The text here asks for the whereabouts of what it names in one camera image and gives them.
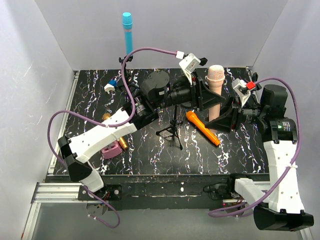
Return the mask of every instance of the marble tabletop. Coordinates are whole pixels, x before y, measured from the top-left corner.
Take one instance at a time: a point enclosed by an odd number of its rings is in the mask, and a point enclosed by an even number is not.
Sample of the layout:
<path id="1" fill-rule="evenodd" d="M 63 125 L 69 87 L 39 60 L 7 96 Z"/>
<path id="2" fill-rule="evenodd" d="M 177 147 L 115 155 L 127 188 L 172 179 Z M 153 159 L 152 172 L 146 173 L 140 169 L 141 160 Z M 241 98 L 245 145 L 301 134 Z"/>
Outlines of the marble tabletop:
<path id="1" fill-rule="evenodd" d="M 139 85 L 148 74 L 155 70 L 166 71 L 170 83 L 182 75 L 179 68 L 167 69 L 132 69 L 130 82 Z M 198 75 L 205 79 L 207 68 L 198 68 Z M 124 90 L 116 89 L 110 94 L 104 86 L 112 79 L 119 81 L 119 70 L 82 70 L 79 73 L 70 110 L 88 118 L 102 122 L 104 113 L 111 115 L 125 102 Z M 224 97 L 234 95 L 232 81 L 236 78 L 249 81 L 245 68 L 225 68 L 225 81 L 222 88 Z M 125 136 L 129 148 L 122 154 L 104 160 L 100 152 L 90 160 L 102 175 L 154 175 L 154 174 L 228 174 L 228 173 L 268 173 L 268 161 L 261 136 L 256 125 L 242 124 L 237 132 L 229 134 L 218 132 L 221 144 L 216 147 L 186 119 L 188 110 L 178 108 L 178 120 L 183 121 L 178 129 L 183 150 L 179 149 L 178 140 L 171 140 L 156 135 L 169 126 L 174 107 L 158 111 L 159 119 L 150 125 Z M 203 121 L 208 121 L 208 110 L 196 112 Z M 94 125 L 69 115 L 65 134 L 71 138 L 82 134 Z M 54 175 L 67 175 L 68 171 L 57 162 Z"/>

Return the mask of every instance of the gray wall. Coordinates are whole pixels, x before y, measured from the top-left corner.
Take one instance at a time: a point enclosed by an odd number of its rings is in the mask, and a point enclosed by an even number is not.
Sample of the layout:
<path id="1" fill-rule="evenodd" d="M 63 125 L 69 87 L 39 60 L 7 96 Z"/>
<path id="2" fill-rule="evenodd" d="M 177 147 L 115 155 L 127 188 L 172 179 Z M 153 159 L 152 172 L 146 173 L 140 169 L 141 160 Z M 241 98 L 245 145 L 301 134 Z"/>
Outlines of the gray wall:
<path id="1" fill-rule="evenodd" d="M 46 176 L 48 121 L 65 108 L 73 71 L 33 0 L 0 0 L 0 34 L 0 238 L 16 240 Z"/>
<path id="2" fill-rule="evenodd" d="M 303 141 L 297 160 L 298 184 L 305 210 L 314 216 L 314 239 L 320 239 L 319 23 L 320 1 L 289 0 L 253 66 L 260 78 L 286 80 L 298 100 Z M 287 115 L 294 114 L 290 100 Z"/>
<path id="3" fill-rule="evenodd" d="M 260 231 L 251 216 L 211 218 L 208 209 L 120 211 L 110 229 L 88 218 L 82 203 L 41 204 L 32 240 L 297 240 L 296 232 Z M 113 212 L 102 218 L 117 222 Z"/>
<path id="4" fill-rule="evenodd" d="M 122 13 L 133 48 L 207 57 L 208 66 L 252 66 L 288 0 L 35 0 L 73 70 L 119 69 Z M 172 56 L 137 53 L 130 68 L 177 68 Z"/>

